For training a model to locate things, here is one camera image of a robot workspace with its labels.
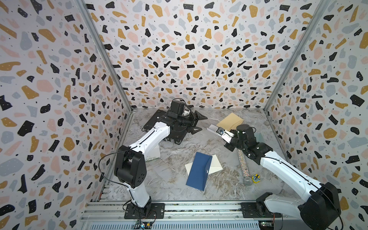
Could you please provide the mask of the yellow kraft envelope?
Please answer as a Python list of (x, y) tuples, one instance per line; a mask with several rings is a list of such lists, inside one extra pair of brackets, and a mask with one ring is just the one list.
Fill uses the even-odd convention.
[(221, 127), (227, 131), (231, 131), (232, 129), (236, 129), (238, 125), (243, 123), (243, 119), (237, 116), (234, 113), (229, 114), (226, 118), (221, 120), (217, 127)]

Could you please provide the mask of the cream envelope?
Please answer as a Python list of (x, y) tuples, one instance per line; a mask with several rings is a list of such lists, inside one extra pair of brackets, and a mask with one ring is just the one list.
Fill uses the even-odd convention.
[[(188, 163), (185, 165), (187, 175), (189, 175), (192, 165), (193, 163)], [(213, 174), (221, 170), (223, 170), (223, 167), (221, 166), (221, 163), (219, 162), (217, 156), (212, 155), (211, 165), (209, 168), (209, 174)]]

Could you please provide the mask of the white letter paper green border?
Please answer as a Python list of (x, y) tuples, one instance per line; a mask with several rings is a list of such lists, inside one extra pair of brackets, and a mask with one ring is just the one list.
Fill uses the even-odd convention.
[(161, 157), (161, 152), (160, 152), (159, 144), (154, 146), (149, 152), (145, 152), (145, 161), (146, 162), (160, 159), (160, 157)]

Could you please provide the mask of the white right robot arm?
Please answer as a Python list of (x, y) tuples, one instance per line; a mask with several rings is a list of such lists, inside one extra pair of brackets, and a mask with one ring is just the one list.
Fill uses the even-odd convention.
[(219, 127), (216, 132), (225, 140), (225, 148), (240, 150), (243, 156), (271, 171), (299, 196), (296, 199), (266, 192), (255, 202), (258, 216), (288, 215), (302, 220), (312, 230), (326, 230), (336, 219), (341, 219), (337, 188), (330, 182), (323, 184), (307, 176), (270, 146), (258, 142), (253, 127), (241, 124), (231, 131)]

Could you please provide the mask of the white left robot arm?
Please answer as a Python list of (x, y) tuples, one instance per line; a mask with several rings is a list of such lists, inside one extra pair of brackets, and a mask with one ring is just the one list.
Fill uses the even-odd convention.
[(198, 111), (192, 111), (183, 99), (175, 98), (168, 110), (158, 109), (144, 125), (143, 137), (118, 149), (114, 175), (127, 188), (134, 208), (141, 212), (150, 210), (151, 197), (144, 185), (148, 154), (163, 140), (181, 144), (186, 134), (201, 131), (197, 123), (206, 119)]

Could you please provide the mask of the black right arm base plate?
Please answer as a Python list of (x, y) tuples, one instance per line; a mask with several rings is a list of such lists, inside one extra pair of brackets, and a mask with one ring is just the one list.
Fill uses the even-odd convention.
[(264, 204), (260, 202), (243, 202), (241, 212), (243, 218), (281, 218), (280, 213), (270, 212)]

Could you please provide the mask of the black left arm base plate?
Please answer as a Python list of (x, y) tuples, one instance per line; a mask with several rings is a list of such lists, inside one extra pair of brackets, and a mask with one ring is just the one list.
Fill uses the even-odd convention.
[(126, 207), (124, 219), (163, 219), (164, 212), (164, 203), (149, 203), (144, 208), (129, 203)]

